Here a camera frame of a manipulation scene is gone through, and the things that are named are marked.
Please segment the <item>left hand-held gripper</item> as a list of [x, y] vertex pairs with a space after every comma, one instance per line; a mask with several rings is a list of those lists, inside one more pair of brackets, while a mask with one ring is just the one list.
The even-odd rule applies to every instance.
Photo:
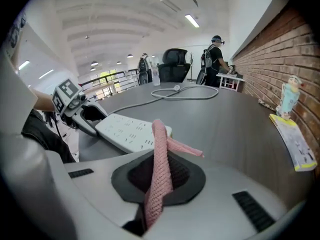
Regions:
[[84, 104], [87, 100], [82, 87], [71, 78], [59, 83], [52, 95], [55, 111], [60, 116], [72, 117], [76, 128], [91, 137], [96, 137], [98, 134], [92, 121], [104, 120], [108, 114], [99, 104]]

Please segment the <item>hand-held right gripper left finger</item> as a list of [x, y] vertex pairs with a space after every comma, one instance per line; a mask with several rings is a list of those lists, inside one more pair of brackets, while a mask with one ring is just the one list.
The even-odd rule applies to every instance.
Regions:
[[112, 185], [119, 167], [153, 150], [108, 159], [66, 164], [62, 169], [62, 201], [76, 228], [145, 228], [143, 206], [124, 201]]

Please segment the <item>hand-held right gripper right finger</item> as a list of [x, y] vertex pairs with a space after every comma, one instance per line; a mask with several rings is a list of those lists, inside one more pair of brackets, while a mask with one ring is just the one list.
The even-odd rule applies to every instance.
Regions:
[[241, 191], [275, 221], [288, 211], [276, 194], [237, 169], [187, 153], [179, 156], [201, 167], [204, 188], [187, 204], [164, 207], [145, 237], [252, 237], [257, 230], [233, 197]]

